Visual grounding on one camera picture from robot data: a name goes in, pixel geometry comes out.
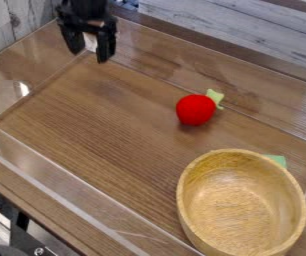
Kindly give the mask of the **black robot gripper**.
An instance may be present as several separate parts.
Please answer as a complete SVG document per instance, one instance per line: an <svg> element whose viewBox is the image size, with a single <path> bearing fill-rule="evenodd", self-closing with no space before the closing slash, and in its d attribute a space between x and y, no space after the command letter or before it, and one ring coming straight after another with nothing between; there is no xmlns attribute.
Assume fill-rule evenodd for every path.
<svg viewBox="0 0 306 256"><path fill-rule="evenodd" d="M97 62L105 63L116 53L117 18L108 0L61 0L56 6L61 35L72 54L85 48L81 32L97 33Z"/></svg>

